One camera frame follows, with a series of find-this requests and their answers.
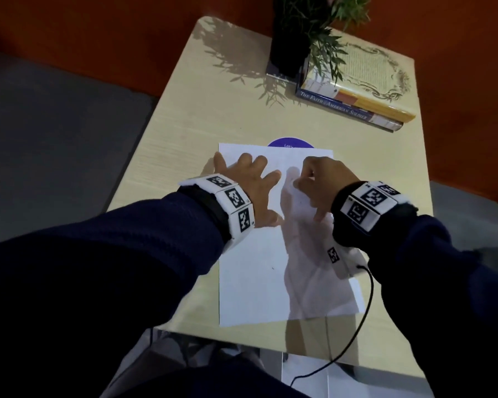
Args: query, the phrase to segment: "person's left hand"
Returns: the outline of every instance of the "person's left hand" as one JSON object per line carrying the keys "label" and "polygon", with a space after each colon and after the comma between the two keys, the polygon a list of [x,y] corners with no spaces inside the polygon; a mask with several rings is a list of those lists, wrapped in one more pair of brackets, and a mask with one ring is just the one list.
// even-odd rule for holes
{"label": "person's left hand", "polygon": [[267,164],[265,156],[257,156],[253,161],[249,153],[242,153],[238,162],[227,167],[221,153],[214,154],[214,173],[223,174],[236,181],[251,199],[255,227],[275,227],[283,221],[277,212],[268,209],[269,191],[277,185],[281,173],[275,170],[262,179],[262,172]]}

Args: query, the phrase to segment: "dark blue sleeve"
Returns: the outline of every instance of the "dark blue sleeve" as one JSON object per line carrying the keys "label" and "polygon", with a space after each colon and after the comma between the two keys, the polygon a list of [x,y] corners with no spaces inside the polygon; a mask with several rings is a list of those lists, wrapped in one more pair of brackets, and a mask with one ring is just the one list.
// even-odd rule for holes
{"label": "dark blue sleeve", "polygon": [[0,243],[1,393],[99,396],[223,247],[182,193]]}
{"label": "dark blue sleeve", "polygon": [[398,248],[387,244],[369,266],[435,395],[498,388],[498,274],[427,215]]}

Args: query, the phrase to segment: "floor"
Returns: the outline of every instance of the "floor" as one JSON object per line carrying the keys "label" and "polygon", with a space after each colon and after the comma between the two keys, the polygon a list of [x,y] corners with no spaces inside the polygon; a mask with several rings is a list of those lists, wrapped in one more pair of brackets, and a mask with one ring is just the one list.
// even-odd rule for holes
{"label": "floor", "polygon": [[[0,241],[103,212],[136,147],[156,98],[0,54]],[[462,249],[498,247],[498,204],[431,182],[434,213]],[[122,369],[149,346],[149,331]],[[320,366],[317,359],[262,351],[284,381]],[[424,380],[331,366],[296,381],[312,397],[419,397]]]}

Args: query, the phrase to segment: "table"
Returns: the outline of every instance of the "table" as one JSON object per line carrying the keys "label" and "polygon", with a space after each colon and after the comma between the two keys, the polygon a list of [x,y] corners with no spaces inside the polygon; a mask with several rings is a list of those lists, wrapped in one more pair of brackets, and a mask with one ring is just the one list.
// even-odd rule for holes
{"label": "table", "polygon": [[[294,97],[293,85],[264,74],[270,45],[270,38],[220,19],[197,22],[109,209],[162,198],[180,180],[209,172],[219,142],[268,145],[292,136],[333,149],[334,157],[360,179],[384,180],[406,193],[420,213],[432,214],[420,115],[389,133],[307,104]],[[330,359],[344,348],[361,319],[220,328],[218,279],[216,263],[161,328]],[[367,301],[369,278],[363,274],[358,280]],[[363,329],[342,362],[423,377],[408,342],[385,311],[378,283]]]}

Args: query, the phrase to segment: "yellow book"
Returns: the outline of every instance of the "yellow book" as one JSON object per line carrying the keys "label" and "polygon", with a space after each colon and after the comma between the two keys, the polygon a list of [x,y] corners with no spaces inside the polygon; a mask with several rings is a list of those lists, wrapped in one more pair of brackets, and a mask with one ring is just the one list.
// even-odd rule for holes
{"label": "yellow book", "polygon": [[302,89],[390,119],[409,122],[418,112],[418,94],[412,58],[376,46],[337,30],[339,42],[348,54],[340,54],[343,81],[331,79],[328,67],[323,75],[311,64]]}

